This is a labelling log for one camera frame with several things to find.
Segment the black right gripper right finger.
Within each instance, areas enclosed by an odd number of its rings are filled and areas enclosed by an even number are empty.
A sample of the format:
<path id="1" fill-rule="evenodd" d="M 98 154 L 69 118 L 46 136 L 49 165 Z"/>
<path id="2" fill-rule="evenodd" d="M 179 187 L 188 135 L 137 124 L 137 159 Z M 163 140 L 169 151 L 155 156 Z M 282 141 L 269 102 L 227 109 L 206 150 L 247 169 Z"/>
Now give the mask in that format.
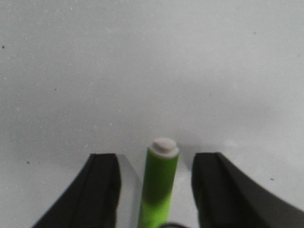
<path id="1" fill-rule="evenodd" d="M 219 152 L 194 156 L 191 185 L 201 228 L 302 228 L 304 212 L 257 184 Z"/>

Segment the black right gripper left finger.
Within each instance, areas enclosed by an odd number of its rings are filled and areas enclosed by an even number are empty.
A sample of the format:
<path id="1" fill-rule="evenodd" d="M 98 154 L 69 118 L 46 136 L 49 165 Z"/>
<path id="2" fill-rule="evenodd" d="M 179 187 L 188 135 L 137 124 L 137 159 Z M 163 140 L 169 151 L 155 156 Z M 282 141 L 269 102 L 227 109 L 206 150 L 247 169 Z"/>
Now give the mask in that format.
<path id="1" fill-rule="evenodd" d="M 114 228 L 120 191 L 117 156 L 91 154 L 73 182 L 34 227 Z"/>

